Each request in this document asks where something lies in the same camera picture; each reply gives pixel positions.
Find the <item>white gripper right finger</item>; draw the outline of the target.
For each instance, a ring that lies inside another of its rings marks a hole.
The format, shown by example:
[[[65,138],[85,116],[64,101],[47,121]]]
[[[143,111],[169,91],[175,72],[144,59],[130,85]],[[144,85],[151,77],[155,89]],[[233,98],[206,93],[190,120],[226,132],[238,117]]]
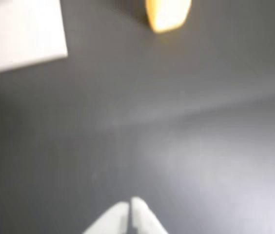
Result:
[[[140,197],[131,198],[132,225],[138,234],[168,234],[148,204]]]

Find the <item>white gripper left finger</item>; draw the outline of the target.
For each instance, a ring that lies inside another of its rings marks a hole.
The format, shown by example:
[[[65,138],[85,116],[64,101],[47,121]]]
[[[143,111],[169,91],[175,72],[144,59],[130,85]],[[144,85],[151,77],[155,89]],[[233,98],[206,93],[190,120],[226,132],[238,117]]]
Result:
[[[83,234],[126,234],[129,203],[118,202],[102,213]]]

